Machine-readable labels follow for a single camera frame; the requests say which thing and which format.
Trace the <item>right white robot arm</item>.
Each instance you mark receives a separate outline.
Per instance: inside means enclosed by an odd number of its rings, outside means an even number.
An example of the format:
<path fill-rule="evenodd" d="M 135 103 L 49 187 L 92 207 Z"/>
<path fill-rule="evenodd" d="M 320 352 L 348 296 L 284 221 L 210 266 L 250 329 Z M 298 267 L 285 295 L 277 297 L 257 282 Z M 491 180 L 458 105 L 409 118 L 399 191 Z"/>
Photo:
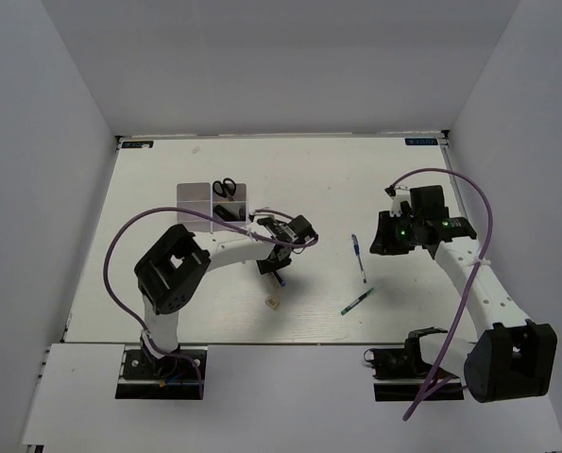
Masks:
<path fill-rule="evenodd" d="M 480 403 L 545 395 L 550 386 L 557 336 L 535 323 L 508 294 L 490 264 L 480 259 L 477 233 L 464 217 L 452 217 L 439 185 L 391 189 L 392 205 L 378 217 L 373 255 L 406 255 L 426 250 L 466 300 L 476 341 L 447 338 L 443 328 L 414 330 L 401 358 L 387 361 L 385 378 L 402 371 L 424 377 L 440 363 Z"/>

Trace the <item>purple highlighter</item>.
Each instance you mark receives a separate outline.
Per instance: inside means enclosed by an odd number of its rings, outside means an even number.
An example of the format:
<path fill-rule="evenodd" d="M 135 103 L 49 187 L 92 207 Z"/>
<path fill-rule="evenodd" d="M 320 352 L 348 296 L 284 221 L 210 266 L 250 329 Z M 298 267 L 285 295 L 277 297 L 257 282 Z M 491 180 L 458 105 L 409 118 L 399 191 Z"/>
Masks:
<path fill-rule="evenodd" d="M 234 213 L 229 211 L 222 205 L 214 206 L 213 212 L 224 222 L 234 222 L 236 220 Z"/>

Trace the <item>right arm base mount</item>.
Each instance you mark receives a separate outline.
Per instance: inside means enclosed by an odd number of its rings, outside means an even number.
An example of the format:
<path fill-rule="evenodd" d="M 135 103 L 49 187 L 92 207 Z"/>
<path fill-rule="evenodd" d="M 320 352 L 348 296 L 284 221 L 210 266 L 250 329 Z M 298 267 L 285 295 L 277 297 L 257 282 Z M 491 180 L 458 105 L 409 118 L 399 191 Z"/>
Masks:
<path fill-rule="evenodd" d="M 369 348 L 363 354 L 364 362 L 374 370 L 373 377 L 375 400 L 377 402 L 413 401 L 423 380 L 432 369 L 434 357 L 430 362 L 421 358 L 419 340 L 431 335 L 431 350 L 444 343 L 447 331 L 436 327 L 427 327 L 411 331 L 402 347 Z M 433 376 L 431 387 L 445 381 L 434 394 L 426 397 L 427 401 L 456 401 L 464 399 L 463 371 L 465 359 L 473 350 L 474 344 L 456 339 L 451 343 L 443 363 L 448 370 L 440 367 Z"/>

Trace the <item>blue capped clear pen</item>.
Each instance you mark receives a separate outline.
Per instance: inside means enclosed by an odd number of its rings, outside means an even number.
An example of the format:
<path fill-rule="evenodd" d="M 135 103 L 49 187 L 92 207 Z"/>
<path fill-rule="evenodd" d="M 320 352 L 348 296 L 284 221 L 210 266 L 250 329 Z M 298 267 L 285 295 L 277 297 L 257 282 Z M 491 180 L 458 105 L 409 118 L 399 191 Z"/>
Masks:
<path fill-rule="evenodd" d="M 280 284 L 281 287 L 286 286 L 286 281 L 281 277 L 281 275 L 278 272 L 274 271 L 272 275 L 277 280 L 277 282 Z"/>

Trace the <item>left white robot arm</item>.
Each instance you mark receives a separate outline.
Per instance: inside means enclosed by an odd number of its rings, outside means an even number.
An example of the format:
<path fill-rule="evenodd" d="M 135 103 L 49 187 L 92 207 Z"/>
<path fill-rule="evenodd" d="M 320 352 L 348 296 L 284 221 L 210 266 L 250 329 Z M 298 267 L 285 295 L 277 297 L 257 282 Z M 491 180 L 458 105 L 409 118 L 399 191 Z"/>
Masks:
<path fill-rule="evenodd" d="M 264 216 L 209 233 L 182 224 L 169 227 L 134 267 L 145 305 L 145 365 L 159 377 L 176 370 L 179 312 L 207 275 L 247 261 L 255 262 L 262 275 L 274 273 L 291 264 L 294 250 L 317 240 L 302 215 L 288 222 Z"/>

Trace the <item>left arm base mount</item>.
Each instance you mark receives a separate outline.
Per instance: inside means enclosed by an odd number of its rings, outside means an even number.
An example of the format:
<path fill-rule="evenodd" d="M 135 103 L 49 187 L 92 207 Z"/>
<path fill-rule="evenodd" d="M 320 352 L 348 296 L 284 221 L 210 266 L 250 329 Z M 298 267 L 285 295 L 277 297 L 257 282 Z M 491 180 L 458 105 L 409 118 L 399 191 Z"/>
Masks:
<path fill-rule="evenodd" d="M 150 357 L 141 347 L 126 348 L 116 383 L 117 400 L 202 400 L 208 351 L 180 350 L 188 359 Z"/>

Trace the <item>black handled scissors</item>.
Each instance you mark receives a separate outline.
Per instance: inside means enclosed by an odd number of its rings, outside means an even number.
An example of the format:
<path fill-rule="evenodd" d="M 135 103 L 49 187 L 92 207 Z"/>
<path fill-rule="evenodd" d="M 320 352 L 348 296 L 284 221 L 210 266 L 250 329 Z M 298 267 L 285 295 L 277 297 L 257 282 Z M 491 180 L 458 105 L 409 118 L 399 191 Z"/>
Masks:
<path fill-rule="evenodd" d="M 237 184 L 232 178 L 225 177 L 215 180 L 212 183 L 212 190 L 216 196 L 233 201 L 237 192 Z"/>

